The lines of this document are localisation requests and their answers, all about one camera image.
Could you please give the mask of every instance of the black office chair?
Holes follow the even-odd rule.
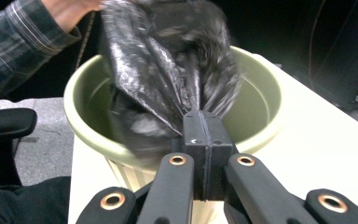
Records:
[[[36,120],[33,109],[0,110],[0,185],[21,185],[14,155],[19,139],[32,133]]]

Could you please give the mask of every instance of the person's hand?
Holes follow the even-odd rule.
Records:
[[[89,12],[101,10],[103,0],[42,0],[43,5],[65,31],[72,31]]]
[[[86,10],[99,11],[101,10],[102,1],[103,0],[78,0],[77,2],[81,4]]]

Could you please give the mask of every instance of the person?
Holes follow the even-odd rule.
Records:
[[[0,97],[81,39],[76,25],[102,0],[15,0],[0,11]],[[70,177],[0,186],[0,223],[67,223]]]

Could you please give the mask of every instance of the chair armrest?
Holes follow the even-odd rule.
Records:
[[[0,110],[0,139],[15,139],[34,130],[37,115],[33,109],[12,108]]]

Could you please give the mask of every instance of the black equipment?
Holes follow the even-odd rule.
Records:
[[[191,111],[153,182],[131,192],[97,193],[77,220],[89,223],[191,223],[193,200],[224,201],[228,223],[358,223],[358,206],[329,189],[305,201],[288,192],[258,158],[238,153],[220,118]]]

